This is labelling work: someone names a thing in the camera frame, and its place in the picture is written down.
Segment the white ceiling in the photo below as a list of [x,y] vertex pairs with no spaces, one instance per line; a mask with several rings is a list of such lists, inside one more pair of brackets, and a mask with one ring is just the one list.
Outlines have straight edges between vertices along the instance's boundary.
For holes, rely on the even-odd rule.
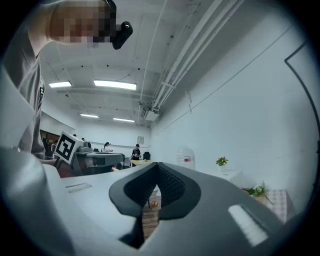
[[[197,12],[195,8],[201,2]],[[41,72],[46,94],[67,102],[75,115],[95,114],[99,120],[113,117],[138,120],[140,93],[152,37],[164,0],[117,0],[117,24],[129,21],[133,34],[119,50],[110,43],[63,45],[51,42],[41,51]],[[186,39],[212,0],[168,0],[156,30],[146,72],[142,108],[153,99],[160,76],[180,53]],[[188,18],[187,29],[179,37]],[[96,87],[94,80],[136,83],[136,91]],[[70,81],[72,87],[49,87]]]

